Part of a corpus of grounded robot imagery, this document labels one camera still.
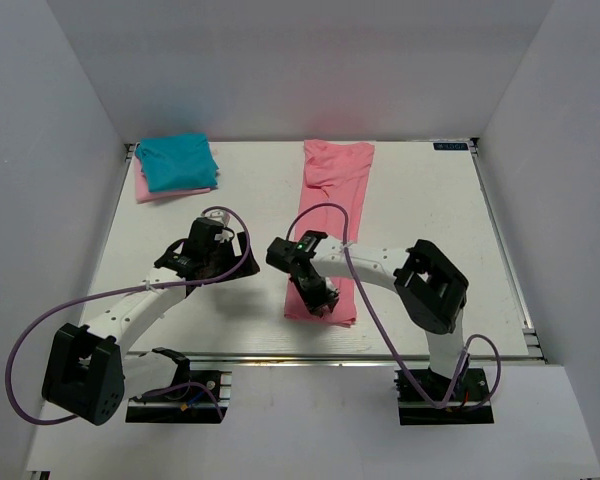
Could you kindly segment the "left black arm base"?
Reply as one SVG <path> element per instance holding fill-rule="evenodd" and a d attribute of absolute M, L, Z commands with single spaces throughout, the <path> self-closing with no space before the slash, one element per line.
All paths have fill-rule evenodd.
<path fill-rule="evenodd" d="M 228 413 L 232 372 L 155 348 L 123 362 L 129 424 L 219 425 Z"/>

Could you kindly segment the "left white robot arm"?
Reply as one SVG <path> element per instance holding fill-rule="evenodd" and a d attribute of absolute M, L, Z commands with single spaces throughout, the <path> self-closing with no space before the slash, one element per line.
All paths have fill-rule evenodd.
<path fill-rule="evenodd" d="M 107 422 L 127 399 L 180 401 L 212 393 L 196 381 L 188 358 L 156 347 L 134 356 L 131 347 L 158 319 L 194 290 L 252 276 L 259 266 L 247 230 L 230 228 L 228 209 L 196 218 L 189 234 L 169 245 L 137 287 L 79 326 L 54 335 L 43 380 L 43 398 L 93 425 Z"/>

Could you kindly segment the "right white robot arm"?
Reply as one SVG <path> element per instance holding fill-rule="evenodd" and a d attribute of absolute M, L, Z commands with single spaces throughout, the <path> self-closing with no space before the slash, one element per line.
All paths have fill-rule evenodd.
<path fill-rule="evenodd" d="M 432 242 L 419 239 L 406 249 L 372 248 L 309 230 L 298 241 L 275 238 L 266 263 L 289 276 L 287 305 L 309 317 L 354 317 L 343 310 L 346 279 L 396 293 L 409 318 L 426 334 L 433 390 L 452 399 L 466 389 L 462 316 L 469 282 Z"/>

